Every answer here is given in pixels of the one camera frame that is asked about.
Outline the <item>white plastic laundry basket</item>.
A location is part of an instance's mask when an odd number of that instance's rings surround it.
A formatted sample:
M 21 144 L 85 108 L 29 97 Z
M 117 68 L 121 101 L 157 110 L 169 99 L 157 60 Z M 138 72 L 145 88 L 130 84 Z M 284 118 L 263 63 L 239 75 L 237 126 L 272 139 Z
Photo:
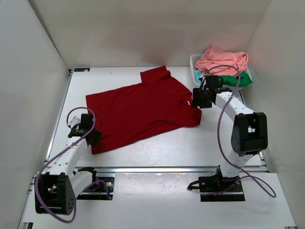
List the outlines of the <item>white plastic laundry basket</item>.
M 202 54 L 192 54 L 192 55 L 190 56 L 191 77 L 192 77 L 193 82 L 194 82 L 195 85 L 197 85 L 197 86 L 200 86 L 200 84 L 197 84 L 196 81 L 195 81 L 195 78 L 194 78 L 194 71 L 195 71 L 195 70 L 198 70 L 198 69 L 195 67 L 195 64 L 196 64 L 196 62 L 200 59 L 201 56 L 202 56 Z M 252 79 L 252 76 L 251 76 L 251 74 L 250 74 L 250 70 L 249 70 L 248 66 L 246 67 L 246 69 L 245 69 L 243 72 L 247 72 L 247 73 L 249 74 L 250 78 Z M 234 76 L 234 77 L 238 76 L 237 72 L 235 71 L 235 72 L 233 73 L 232 76 Z M 233 89 L 235 88 L 235 87 L 230 87 L 230 86 L 226 86 L 226 85 L 223 85 L 223 87 L 228 87 L 228 88 L 230 88 L 231 90 L 233 90 Z

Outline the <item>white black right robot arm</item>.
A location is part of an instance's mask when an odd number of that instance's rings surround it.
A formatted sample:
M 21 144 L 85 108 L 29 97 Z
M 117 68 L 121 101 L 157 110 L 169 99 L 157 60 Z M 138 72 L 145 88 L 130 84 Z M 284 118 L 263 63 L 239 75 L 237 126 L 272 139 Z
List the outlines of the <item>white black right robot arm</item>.
M 264 113 L 247 108 L 232 90 L 223 87 L 223 81 L 218 76 L 208 75 L 200 87 L 193 89 L 192 106 L 210 108 L 213 104 L 221 108 L 220 120 L 227 114 L 233 122 L 230 137 L 232 150 L 224 156 L 224 163 L 218 166 L 214 175 L 199 177 L 188 189 L 198 189 L 204 195 L 238 192 L 240 171 L 268 146 L 267 118 Z

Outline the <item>green t-shirt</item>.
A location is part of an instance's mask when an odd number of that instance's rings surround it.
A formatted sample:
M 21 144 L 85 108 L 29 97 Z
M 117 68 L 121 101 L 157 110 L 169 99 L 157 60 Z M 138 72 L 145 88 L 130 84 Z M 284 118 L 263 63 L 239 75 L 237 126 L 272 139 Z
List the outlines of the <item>green t-shirt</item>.
M 223 85 L 230 86 L 230 87 L 236 87 L 238 83 L 238 76 L 230 76 L 230 75 L 218 75 L 218 81 L 220 83 L 223 83 Z M 240 83 L 239 87 L 248 87 L 253 83 L 252 79 L 250 78 L 249 74 L 247 72 L 241 72 L 240 73 Z

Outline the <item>red t-shirt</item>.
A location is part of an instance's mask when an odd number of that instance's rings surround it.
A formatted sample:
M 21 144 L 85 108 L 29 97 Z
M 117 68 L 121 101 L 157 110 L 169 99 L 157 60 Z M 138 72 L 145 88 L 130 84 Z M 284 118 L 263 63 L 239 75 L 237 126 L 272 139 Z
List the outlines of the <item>red t-shirt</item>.
M 99 154 L 181 127 L 196 127 L 202 112 L 193 108 L 192 92 L 166 67 L 140 73 L 141 83 L 90 94 L 86 104 L 101 120 L 103 136 L 91 148 Z

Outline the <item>teal t-shirt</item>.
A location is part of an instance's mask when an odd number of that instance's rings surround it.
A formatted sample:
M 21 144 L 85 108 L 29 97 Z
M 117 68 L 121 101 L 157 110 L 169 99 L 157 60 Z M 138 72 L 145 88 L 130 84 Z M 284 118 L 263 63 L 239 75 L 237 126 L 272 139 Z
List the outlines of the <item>teal t-shirt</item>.
M 195 81 L 197 84 L 199 84 L 198 82 L 198 77 L 201 76 L 201 75 L 204 75 L 200 70 L 195 70 L 194 71 L 194 78 L 195 78 Z

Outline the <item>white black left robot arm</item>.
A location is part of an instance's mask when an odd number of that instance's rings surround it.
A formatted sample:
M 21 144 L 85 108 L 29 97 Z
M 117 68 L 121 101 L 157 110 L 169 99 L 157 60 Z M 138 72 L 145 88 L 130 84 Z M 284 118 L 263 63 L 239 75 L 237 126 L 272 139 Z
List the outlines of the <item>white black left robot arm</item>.
M 70 215 L 83 191 L 94 190 L 100 178 L 93 167 L 76 169 L 80 157 L 101 138 L 94 129 L 94 115 L 74 117 L 68 125 L 66 147 L 43 168 L 35 180 L 35 210 L 39 214 Z

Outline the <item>aluminium rail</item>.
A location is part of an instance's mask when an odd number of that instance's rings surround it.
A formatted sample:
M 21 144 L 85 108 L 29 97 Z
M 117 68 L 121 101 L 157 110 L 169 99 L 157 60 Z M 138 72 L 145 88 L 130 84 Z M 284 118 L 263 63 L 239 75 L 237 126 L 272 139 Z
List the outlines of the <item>aluminium rail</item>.
M 60 174 L 61 172 L 67 172 L 71 174 L 76 168 L 62 168 L 62 166 L 50 167 L 49 171 L 53 174 Z M 217 167 L 95 167 L 99 173 L 203 173 L 214 172 Z M 266 166 L 247 166 L 244 170 L 248 172 L 267 172 Z

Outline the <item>blue white label sticker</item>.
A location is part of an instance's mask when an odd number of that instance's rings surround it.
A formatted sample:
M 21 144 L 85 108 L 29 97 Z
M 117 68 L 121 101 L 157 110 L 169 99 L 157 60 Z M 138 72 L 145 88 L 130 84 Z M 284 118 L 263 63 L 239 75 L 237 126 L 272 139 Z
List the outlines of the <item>blue white label sticker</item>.
M 74 72 L 89 72 L 90 68 L 75 68 Z

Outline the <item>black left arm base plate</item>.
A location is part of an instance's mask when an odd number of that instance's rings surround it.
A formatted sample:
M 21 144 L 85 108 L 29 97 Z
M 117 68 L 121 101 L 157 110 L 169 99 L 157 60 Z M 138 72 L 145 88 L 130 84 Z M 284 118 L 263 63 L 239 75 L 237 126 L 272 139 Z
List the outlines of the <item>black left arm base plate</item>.
M 113 200 L 115 174 L 114 173 L 97 173 L 96 184 L 78 195 L 78 200 Z

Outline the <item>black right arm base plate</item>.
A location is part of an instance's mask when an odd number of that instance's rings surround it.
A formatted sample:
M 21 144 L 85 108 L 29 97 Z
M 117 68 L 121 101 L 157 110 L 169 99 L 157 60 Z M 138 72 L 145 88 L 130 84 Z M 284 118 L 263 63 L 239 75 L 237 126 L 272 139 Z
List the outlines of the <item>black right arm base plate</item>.
M 199 190 L 201 202 L 239 202 L 245 201 L 239 177 L 221 178 L 217 175 L 198 177 L 191 182 L 188 190 Z

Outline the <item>pink t-shirt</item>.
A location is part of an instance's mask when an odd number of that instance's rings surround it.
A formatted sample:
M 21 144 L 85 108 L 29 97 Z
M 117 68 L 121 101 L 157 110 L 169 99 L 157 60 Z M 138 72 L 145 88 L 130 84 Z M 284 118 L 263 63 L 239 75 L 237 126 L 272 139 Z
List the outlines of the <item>pink t-shirt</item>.
M 248 54 L 245 52 L 225 52 L 211 45 L 196 62 L 195 67 L 203 73 L 213 75 L 233 75 L 236 68 L 240 73 L 244 71 L 248 64 Z

